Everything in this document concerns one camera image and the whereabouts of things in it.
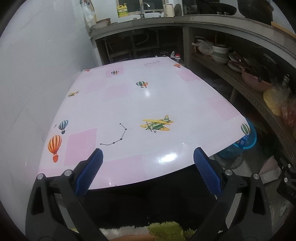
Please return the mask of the white pink sack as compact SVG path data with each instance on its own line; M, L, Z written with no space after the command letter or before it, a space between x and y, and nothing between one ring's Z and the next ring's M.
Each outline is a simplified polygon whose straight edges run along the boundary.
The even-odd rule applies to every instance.
M282 170L278 166L278 163L274 156L268 158L260 169L259 175L263 184L270 183L278 180L282 173Z

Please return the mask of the blue plastic mesh basket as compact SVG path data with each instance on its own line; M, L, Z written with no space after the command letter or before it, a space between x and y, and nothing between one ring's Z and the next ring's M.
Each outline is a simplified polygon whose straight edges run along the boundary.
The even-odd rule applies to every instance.
M241 125L244 137L218 152L219 157L223 159L232 159L242 154L245 150L249 150L254 147L257 142L257 133L254 125L248 119L246 121L247 123L243 123Z

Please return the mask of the perforated metal shelf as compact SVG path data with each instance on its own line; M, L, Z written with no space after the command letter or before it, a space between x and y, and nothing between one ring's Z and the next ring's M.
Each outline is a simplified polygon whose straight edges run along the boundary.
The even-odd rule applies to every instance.
M228 66L218 64L209 57L201 54L192 54L191 59L204 67L210 69L215 74L234 87L243 95L262 115L277 136L286 157L290 162L295 163L295 139L279 116L274 115L263 100L263 94L252 89L242 79L241 75Z

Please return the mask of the red contents plastic bag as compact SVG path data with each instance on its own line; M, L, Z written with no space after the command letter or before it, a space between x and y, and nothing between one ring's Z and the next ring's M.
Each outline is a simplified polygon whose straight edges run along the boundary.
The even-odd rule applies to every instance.
M290 98L281 107L281 117L286 126L295 126L296 120L296 100L295 98Z

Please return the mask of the yellow bag on shelf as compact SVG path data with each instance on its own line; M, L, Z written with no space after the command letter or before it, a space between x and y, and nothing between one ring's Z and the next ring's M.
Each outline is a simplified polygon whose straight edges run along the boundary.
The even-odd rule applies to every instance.
M281 116L281 108L286 103L289 94L289 87L276 85L263 93L263 100L274 115Z

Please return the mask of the pink plastic basin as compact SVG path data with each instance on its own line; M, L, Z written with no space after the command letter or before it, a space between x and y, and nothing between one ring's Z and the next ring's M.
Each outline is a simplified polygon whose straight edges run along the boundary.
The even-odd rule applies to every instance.
M259 80L258 77L247 73L245 67L241 67L241 76L243 81L252 89L258 91L258 92L264 92L267 89L272 87L271 83L268 83L263 80Z

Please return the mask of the stack of white bowls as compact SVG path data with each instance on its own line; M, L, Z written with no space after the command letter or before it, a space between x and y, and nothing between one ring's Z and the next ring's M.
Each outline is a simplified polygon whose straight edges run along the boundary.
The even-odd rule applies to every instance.
M226 64L228 59L229 48L225 45L214 44L212 58L216 63Z

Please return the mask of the white plastic bag shelf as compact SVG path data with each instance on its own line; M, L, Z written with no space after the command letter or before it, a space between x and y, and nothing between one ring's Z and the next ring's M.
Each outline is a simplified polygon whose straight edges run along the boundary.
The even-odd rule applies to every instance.
M213 54L213 43L205 40L198 40L196 43L192 43L198 51L204 56L211 56Z

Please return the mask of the yellow detergent jug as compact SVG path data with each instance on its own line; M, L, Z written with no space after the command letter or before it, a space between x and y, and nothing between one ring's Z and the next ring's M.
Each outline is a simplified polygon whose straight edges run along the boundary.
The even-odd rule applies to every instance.
M127 4L118 5L117 6L117 14L118 14L119 18L124 17L124 16L128 16Z

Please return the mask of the sink faucet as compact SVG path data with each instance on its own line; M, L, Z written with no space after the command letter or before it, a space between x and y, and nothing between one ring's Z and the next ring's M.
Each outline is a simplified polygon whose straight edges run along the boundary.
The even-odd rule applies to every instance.
M140 18L141 18L141 19L144 19L144 18L145 18L145 16L144 16L144 6L147 6L148 8L151 7L151 6L150 6L148 3L146 3L146 2L142 2L142 3L140 4Z

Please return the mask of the large black wok pots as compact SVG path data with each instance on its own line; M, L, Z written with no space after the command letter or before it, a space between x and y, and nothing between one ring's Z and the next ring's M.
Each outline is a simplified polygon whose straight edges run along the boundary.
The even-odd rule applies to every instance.
M266 0L238 0L240 13L251 20L255 20L267 25L273 21L273 10L269 1Z

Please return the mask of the white ceramic jar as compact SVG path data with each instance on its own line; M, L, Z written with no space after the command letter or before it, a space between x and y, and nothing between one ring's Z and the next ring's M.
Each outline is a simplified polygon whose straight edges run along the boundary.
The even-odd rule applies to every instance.
M164 17L172 18L175 16L173 4L163 4L163 10L164 10Z

